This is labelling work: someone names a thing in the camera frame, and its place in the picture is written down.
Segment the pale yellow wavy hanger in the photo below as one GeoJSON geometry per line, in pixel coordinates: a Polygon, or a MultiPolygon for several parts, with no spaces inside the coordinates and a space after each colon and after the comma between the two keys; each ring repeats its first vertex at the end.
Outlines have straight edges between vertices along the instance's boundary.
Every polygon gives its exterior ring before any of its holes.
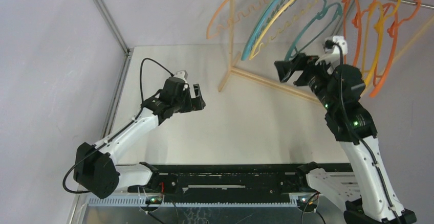
{"type": "Polygon", "coordinates": [[[289,0],[267,24],[264,32],[253,46],[253,50],[246,60],[254,59],[261,50],[283,34],[285,30],[296,24],[301,18],[309,14],[316,7],[319,0],[289,0]]]}

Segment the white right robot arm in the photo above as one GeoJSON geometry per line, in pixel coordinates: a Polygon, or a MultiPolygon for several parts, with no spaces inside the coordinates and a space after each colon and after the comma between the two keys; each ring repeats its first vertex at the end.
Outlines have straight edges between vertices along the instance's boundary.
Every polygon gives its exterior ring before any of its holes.
{"type": "Polygon", "coordinates": [[[365,88],[361,71],[348,64],[332,68],[306,54],[274,65],[281,82],[299,71],[294,84],[308,86],[325,108],[327,127],[349,159],[359,191],[331,179],[314,162],[298,168],[298,189],[321,193],[342,211],[346,223],[415,223],[416,214],[403,207],[387,176],[373,118],[359,103],[365,88]]]}

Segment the wooden clothes rack frame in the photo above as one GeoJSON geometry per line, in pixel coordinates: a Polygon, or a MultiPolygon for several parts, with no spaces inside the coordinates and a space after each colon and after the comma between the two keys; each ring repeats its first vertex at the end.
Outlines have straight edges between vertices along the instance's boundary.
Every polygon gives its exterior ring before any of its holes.
{"type": "MultiPolygon", "coordinates": [[[[308,101],[313,101],[314,98],[313,96],[309,95],[307,92],[305,91],[301,91],[298,90],[295,87],[290,87],[288,85],[279,83],[277,81],[256,75],[254,73],[251,73],[249,71],[245,71],[242,69],[239,69],[236,67],[237,63],[239,60],[241,60],[242,58],[242,53],[238,53],[236,56],[234,56],[233,54],[233,46],[234,46],[234,25],[239,22],[241,20],[242,17],[244,17],[243,12],[240,13],[236,13],[235,12],[235,0],[224,0],[221,5],[218,7],[218,9],[215,11],[213,17],[211,18],[208,26],[207,26],[207,30],[206,30],[206,38],[207,39],[211,39],[213,36],[210,34],[210,29],[211,26],[214,22],[214,20],[216,19],[216,17],[220,14],[220,12],[222,11],[222,9],[226,6],[229,5],[230,7],[230,13],[229,13],[229,19],[227,20],[227,25],[223,26],[223,25],[218,25],[216,27],[218,32],[221,32],[224,29],[229,29],[230,31],[230,43],[229,43],[229,65],[228,65],[228,71],[225,74],[224,78],[222,79],[222,81],[219,84],[218,87],[218,91],[221,92],[229,77],[232,75],[237,75],[239,77],[242,78],[246,78],[249,79],[251,81],[257,82],[259,84],[268,86],[270,88],[276,89],[276,90],[281,90],[285,93],[294,95],[294,96],[298,96],[300,98],[303,98],[305,100],[308,101]]],[[[378,75],[376,72],[372,72],[373,74],[373,81],[371,83],[369,83],[368,85],[368,90],[371,91],[370,93],[370,97],[374,97],[375,95],[377,95],[377,93],[380,91],[382,85],[384,84],[384,80],[385,77],[387,76],[387,74],[389,73],[391,67],[393,66],[394,63],[396,63],[399,59],[402,58],[402,56],[409,50],[409,48],[411,48],[416,41],[425,34],[425,32],[433,25],[433,18],[431,17],[426,23],[424,23],[420,29],[409,39],[409,41],[406,43],[406,45],[399,51],[396,52],[396,48],[397,48],[397,41],[398,41],[398,31],[399,31],[399,27],[401,26],[400,23],[397,23],[395,25],[395,27],[391,28],[390,32],[392,33],[392,38],[394,40],[393,44],[392,44],[392,48],[391,48],[391,53],[393,54],[392,57],[389,58],[387,65],[384,67],[382,74],[378,75]]]]}

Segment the circuit board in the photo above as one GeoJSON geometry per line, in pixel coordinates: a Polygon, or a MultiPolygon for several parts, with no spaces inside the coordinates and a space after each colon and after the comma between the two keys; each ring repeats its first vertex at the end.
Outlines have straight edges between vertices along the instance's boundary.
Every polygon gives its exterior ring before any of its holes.
{"type": "Polygon", "coordinates": [[[165,197],[163,195],[160,196],[149,196],[146,198],[145,206],[146,207],[157,207],[164,203],[165,197]]]}
{"type": "Polygon", "coordinates": [[[313,197],[311,200],[307,196],[303,196],[297,200],[297,207],[300,211],[312,213],[317,207],[318,197],[313,197]]]}

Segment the left circuit board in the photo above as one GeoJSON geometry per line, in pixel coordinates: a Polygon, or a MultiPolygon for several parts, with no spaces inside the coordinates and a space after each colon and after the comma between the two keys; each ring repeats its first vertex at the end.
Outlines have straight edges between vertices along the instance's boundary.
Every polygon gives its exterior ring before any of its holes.
{"type": "Polygon", "coordinates": [[[163,195],[160,196],[149,196],[146,198],[145,206],[146,207],[157,207],[164,203],[165,197],[163,195]]]}

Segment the right circuit board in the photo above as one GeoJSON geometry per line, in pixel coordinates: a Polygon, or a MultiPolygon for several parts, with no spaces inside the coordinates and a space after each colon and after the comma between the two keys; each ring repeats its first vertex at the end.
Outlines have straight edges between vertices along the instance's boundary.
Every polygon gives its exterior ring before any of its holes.
{"type": "Polygon", "coordinates": [[[307,196],[303,196],[297,200],[297,207],[300,211],[312,213],[317,207],[318,197],[313,197],[311,200],[307,196]]]}

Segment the light blue wavy hanger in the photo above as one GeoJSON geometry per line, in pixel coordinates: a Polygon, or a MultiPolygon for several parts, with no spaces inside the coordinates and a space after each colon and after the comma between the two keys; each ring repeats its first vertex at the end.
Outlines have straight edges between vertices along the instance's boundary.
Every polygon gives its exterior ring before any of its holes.
{"type": "Polygon", "coordinates": [[[271,19],[277,14],[277,12],[282,8],[284,3],[288,2],[289,0],[270,0],[269,3],[266,5],[265,9],[263,10],[261,16],[256,22],[256,25],[254,26],[246,45],[244,46],[243,52],[241,54],[241,60],[244,61],[248,59],[250,56],[254,44],[259,39],[260,35],[264,32],[267,24],[271,21],[271,19]]]}

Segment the orange plastic hanger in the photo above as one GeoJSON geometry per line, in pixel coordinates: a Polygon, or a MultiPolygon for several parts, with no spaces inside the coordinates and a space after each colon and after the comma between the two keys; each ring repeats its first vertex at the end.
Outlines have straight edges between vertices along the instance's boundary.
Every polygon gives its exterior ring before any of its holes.
{"type": "Polygon", "coordinates": [[[354,60],[352,63],[353,66],[357,66],[357,62],[358,62],[359,55],[360,55],[361,40],[362,40],[362,21],[361,20],[362,20],[364,13],[367,10],[361,11],[359,0],[342,0],[341,2],[344,4],[342,16],[343,16],[343,35],[345,38],[346,38],[346,19],[347,19],[346,14],[349,12],[349,7],[350,7],[351,2],[354,2],[356,5],[357,12],[356,12],[355,17],[352,19],[351,23],[358,30],[355,56],[354,56],[354,60]]]}
{"type": "Polygon", "coordinates": [[[371,66],[371,69],[369,70],[369,73],[367,75],[366,81],[372,81],[371,84],[373,85],[373,90],[369,94],[370,98],[376,97],[376,95],[381,90],[385,80],[387,79],[387,76],[389,74],[389,71],[393,64],[393,59],[395,56],[395,51],[397,48],[398,43],[398,34],[399,34],[399,28],[405,21],[410,21],[416,14],[418,13],[420,7],[421,7],[421,0],[414,0],[416,3],[416,8],[414,9],[412,15],[408,18],[404,18],[402,20],[399,20],[398,16],[398,8],[400,7],[400,2],[398,2],[396,5],[393,3],[386,3],[382,5],[382,9],[380,12],[382,15],[379,17],[378,22],[374,25],[374,29],[378,33],[378,39],[377,39],[377,47],[376,47],[376,53],[375,57],[371,66]],[[393,17],[394,21],[391,24],[389,28],[387,28],[386,32],[388,33],[389,37],[393,39],[393,43],[390,49],[389,57],[387,64],[383,70],[382,73],[378,71],[378,63],[379,63],[379,56],[382,48],[382,37],[383,37],[383,31],[384,31],[384,23],[385,21],[393,17]]]}

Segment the peach wavy hanger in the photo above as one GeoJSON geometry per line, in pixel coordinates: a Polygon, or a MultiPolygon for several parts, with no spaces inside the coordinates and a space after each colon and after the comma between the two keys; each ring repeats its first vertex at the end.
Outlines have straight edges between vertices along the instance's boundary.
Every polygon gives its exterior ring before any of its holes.
{"type": "Polygon", "coordinates": [[[221,0],[205,28],[207,41],[216,40],[246,18],[264,9],[272,0],[221,0]]]}

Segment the yellow-orange plastic hanger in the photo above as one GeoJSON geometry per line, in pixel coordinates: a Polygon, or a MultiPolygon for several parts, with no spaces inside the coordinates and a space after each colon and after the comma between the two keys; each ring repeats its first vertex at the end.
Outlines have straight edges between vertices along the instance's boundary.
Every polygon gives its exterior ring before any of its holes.
{"type": "MultiPolygon", "coordinates": [[[[398,2],[400,2],[400,6],[401,6],[401,0],[398,0],[397,2],[394,2],[393,4],[397,4],[398,2]]],[[[366,21],[365,21],[365,33],[364,33],[364,37],[363,37],[363,50],[362,50],[362,75],[364,77],[364,83],[366,85],[370,85],[372,81],[366,81],[367,75],[369,73],[369,70],[371,69],[374,57],[375,57],[375,53],[376,53],[376,47],[377,47],[377,39],[378,39],[378,33],[376,32],[376,30],[374,29],[374,25],[378,22],[379,17],[382,15],[382,13],[380,12],[380,10],[382,9],[382,5],[383,3],[379,2],[378,0],[373,0],[368,7],[365,9],[367,10],[364,15],[366,14],[366,21]],[[366,67],[366,58],[367,58],[367,51],[370,50],[371,48],[369,47],[369,43],[368,40],[370,39],[369,37],[369,33],[371,31],[374,31],[376,33],[376,42],[375,42],[375,46],[372,48],[372,50],[374,51],[373,53],[373,58],[370,61],[370,67],[367,68],[366,67]]],[[[388,33],[386,32],[387,28],[389,28],[391,26],[391,24],[393,23],[394,18],[390,17],[388,18],[385,23],[384,23],[384,31],[383,31],[383,37],[382,37],[382,48],[383,48],[383,42],[384,42],[384,36],[388,35],[388,33]]]]}

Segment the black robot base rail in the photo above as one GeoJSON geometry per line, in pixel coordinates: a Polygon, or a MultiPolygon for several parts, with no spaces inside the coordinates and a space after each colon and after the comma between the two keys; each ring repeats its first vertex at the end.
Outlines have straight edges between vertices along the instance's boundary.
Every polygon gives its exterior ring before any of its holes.
{"type": "Polygon", "coordinates": [[[299,167],[303,164],[153,165],[150,182],[127,192],[162,194],[180,207],[295,207],[300,195],[314,193],[302,184],[299,167]]]}

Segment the teal plastic hanger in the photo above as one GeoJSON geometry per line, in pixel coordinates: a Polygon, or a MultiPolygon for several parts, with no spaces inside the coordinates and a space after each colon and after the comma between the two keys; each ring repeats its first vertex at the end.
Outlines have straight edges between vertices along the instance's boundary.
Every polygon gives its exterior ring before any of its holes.
{"type": "Polygon", "coordinates": [[[301,31],[295,37],[294,41],[291,43],[288,51],[286,52],[284,60],[285,61],[291,60],[297,54],[305,50],[310,44],[312,44],[315,40],[317,40],[319,36],[321,36],[332,23],[334,23],[342,15],[343,15],[343,7],[341,3],[339,2],[329,3],[328,0],[322,0],[321,9],[309,20],[309,22],[301,29],[301,31]],[[328,23],[326,23],[323,26],[322,30],[314,33],[314,35],[310,37],[309,41],[303,42],[303,45],[299,45],[299,41],[303,39],[303,36],[306,33],[311,32],[310,29],[312,25],[316,24],[317,22],[323,21],[323,19],[328,15],[329,12],[331,13],[332,17],[328,21],[328,23]]]}

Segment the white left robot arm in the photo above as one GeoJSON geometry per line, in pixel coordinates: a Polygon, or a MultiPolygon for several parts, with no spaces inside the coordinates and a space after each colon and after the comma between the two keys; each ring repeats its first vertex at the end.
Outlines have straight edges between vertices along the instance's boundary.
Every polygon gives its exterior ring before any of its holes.
{"type": "Polygon", "coordinates": [[[206,103],[198,83],[190,85],[178,76],[166,79],[162,89],[142,101],[138,113],[123,127],[94,144],[82,143],[75,164],[68,171],[73,179],[100,199],[130,186],[153,192],[160,178],[147,163],[120,165],[126,151],[174,114],[203,110],[206,103]]]}

